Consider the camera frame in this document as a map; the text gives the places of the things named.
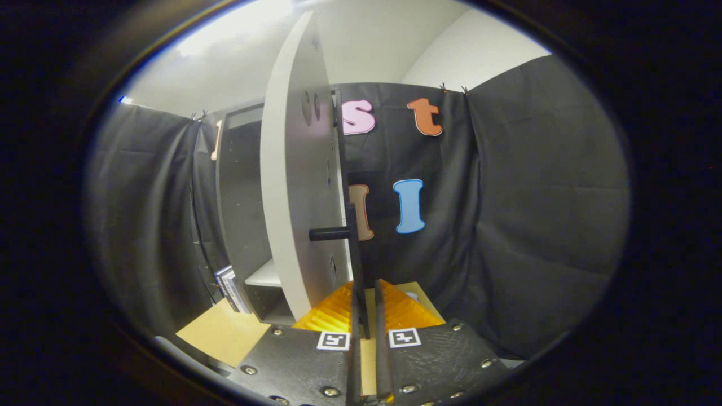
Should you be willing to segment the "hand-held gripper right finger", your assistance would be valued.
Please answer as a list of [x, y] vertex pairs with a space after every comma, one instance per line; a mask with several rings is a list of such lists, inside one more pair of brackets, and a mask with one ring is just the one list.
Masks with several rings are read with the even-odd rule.
[[376, 388], [385, 404], [468, 404], [510, 375], [466, 322], [441, 320], [385, 280], [375, 291]]

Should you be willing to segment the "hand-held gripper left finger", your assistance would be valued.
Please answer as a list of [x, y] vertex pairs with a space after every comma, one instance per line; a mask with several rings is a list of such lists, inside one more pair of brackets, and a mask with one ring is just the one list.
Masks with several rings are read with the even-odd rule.
[[241, 362], [241, 385], [283, 405], [361, 401], [358, 299], [341, 285], [291, 326], [270, 326]]

